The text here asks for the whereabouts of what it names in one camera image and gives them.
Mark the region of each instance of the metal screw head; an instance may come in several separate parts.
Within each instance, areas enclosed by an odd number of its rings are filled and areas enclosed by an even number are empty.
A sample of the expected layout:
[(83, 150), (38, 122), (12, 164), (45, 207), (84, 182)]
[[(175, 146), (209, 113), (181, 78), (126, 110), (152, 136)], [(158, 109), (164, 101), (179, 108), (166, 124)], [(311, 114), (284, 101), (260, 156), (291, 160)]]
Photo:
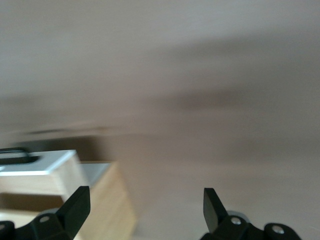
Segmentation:
[(42, 218), (40, 218), (39, 222), (40, 222), (40, 223), (44, 223), (44, 222), (48, 221), (49, 219), (50, 219), (50, 217), (48, 217), (48, 216), (43, 216)]
[(240, 225), (241, 224), (241, 220), (237, 217), (233, 217), (231, 218), (231, 222), (234, 224), (234, 225)]
[(277, 234), (284, 234), (285, 233), (285, 230), (278, 225), (273, 225), (272, 230)]

